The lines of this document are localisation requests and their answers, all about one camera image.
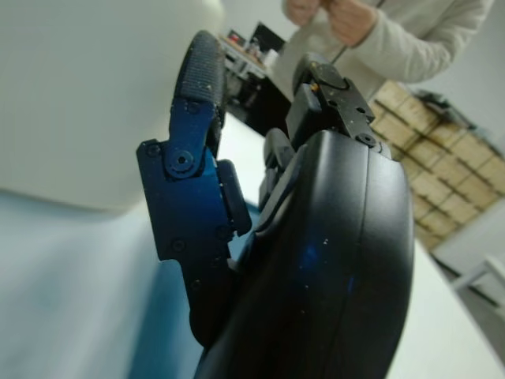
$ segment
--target white cylinder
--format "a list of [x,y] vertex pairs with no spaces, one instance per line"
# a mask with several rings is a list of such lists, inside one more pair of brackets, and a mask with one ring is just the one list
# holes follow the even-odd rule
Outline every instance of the white cylinder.
[[135,150],[166,139],[197,31],[220,0],[2,0],[0,189],[87,208],[141,199]]

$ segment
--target black rubber pad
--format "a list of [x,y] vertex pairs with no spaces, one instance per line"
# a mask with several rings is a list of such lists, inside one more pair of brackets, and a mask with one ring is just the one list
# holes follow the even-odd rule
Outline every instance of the black rubber pad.
[[182,63],[174,97],[213,103],[223,114],[225,78],[219,41],[209,32],[198,32]]

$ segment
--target beige sweater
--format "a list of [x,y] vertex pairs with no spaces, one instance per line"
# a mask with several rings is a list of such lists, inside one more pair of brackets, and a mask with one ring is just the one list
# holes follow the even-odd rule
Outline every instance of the beige sweater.
[[[362,0],[374,6],[378,0]],[[339,72],[371,99],[386,79],[415,83],[444,71],[462,53],[494,0],[386,0],[376,26],[358,47],[337,61]],[[283,0],[286,13],[286,0]],[[272,66],[269,77],[293,99],[294,70],[304,53],[332,60],[343,45],[334,37],[328,14],[320,11],[298,29]]]

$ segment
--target white table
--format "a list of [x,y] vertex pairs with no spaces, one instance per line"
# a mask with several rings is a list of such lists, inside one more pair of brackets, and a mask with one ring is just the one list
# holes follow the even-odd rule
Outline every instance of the white table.
[[[228,116],[220,158],[257,203],[263,138]],[[0,193],[0,377],[190,379],[180,268],[159,264],[145,203],[123,215]],[[488,342],[416,245],[412,302],[389,379],[503,379]]]

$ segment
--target hand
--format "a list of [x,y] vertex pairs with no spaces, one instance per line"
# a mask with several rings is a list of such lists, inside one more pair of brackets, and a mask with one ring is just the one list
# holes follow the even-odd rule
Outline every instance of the hand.
[[304,26],[319,9],[320,0],[287,0],[287,15],[295,25]]
[[359,0],[334,0],[330,24],[336,37],[349,47],[359,45],[377,22],[377,11]]

